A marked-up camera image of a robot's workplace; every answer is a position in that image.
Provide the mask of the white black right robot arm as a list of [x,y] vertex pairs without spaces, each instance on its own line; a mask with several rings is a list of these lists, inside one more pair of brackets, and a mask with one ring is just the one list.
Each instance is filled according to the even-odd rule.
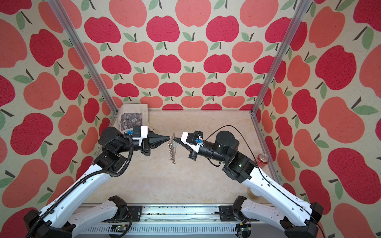
[[262,205],[238,196],[232,205],[237,220],[259,220],[281,230],[288,238],[316,238],[325,233],[319,224],[323,207],[309,203],[289,192],[269,177],[257,161],[239,152],[234,135],[219,128],[214,142],[203,138],[200,131],[184,132],[174,141],[189,151],[189,158],[202,156],[221,163],[223,172],[232,180],[245,185],[270,205]]

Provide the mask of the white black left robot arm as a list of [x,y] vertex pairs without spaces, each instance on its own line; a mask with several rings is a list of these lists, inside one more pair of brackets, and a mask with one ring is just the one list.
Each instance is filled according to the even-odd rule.
[[170,141],[169,136],[158,135],[147,126],[120,132],[115,127],[103,130],[98,143],[101,154],[88,170],[65,192],[39,212],[24,216],[28,238],[75,238],[86,229],[102,221],[128,216],[127,204],[118,196],[78,215],[76,209],[103,183],[121,176],[129,166],[133,153],[150,156],[152,149]]

